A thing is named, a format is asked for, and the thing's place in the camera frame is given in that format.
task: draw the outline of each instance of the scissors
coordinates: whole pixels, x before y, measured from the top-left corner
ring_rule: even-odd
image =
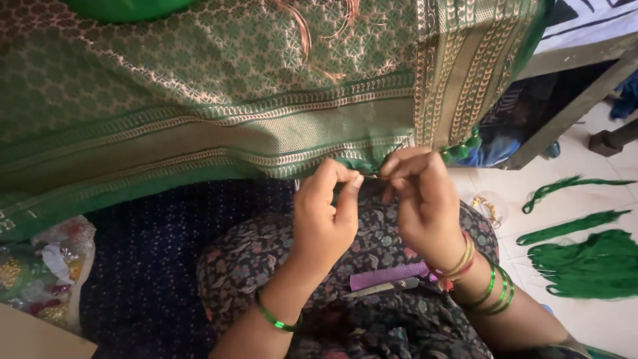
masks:
[[[346,295],[344,295],[345,298],[357,298],[360,296],[366,296],[366,295],[371,295],[371,294],[375,294],[375,293],[379,293],[379,292],[384,292],[384,291],[389,291],[392,289],[396,289],[396,290],[405,290],[405,289],[412,289],[412,288],[416,288],[419,286],[419,278],[417,277],[410,277],[410,278],[405,278],[405,279],[401,279],[401,280],[394,280],[392,282],[387,282],[387,283],[383,283],[383,284],[379,284],[378,286],[374,286],[374,287],[370,287],[370,288],[365,288],[365,289],[361,289],[360,291],[354,291],[352,293],[348,293]]]

